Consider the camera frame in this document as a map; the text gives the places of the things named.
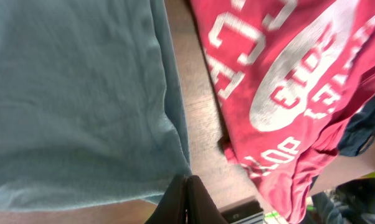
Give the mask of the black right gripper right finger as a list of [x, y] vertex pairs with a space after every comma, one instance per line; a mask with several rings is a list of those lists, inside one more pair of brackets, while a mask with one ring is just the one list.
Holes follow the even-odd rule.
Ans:
[[196, 175], [187, 179], [187, 223], [228, 224]]

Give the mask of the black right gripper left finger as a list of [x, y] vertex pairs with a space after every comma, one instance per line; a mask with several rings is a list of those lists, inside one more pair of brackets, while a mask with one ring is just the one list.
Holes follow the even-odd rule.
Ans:
[[186, 223], [186, 179], [185, 175], [174, 176], [158, 206], [145, 224]]

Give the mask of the light blue t-shirt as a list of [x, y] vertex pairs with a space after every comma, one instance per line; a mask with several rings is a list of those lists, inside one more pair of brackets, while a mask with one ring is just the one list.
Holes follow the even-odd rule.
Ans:
[[0, 211], [157, 203], [190, 173], [164, 2], [0, 1]]

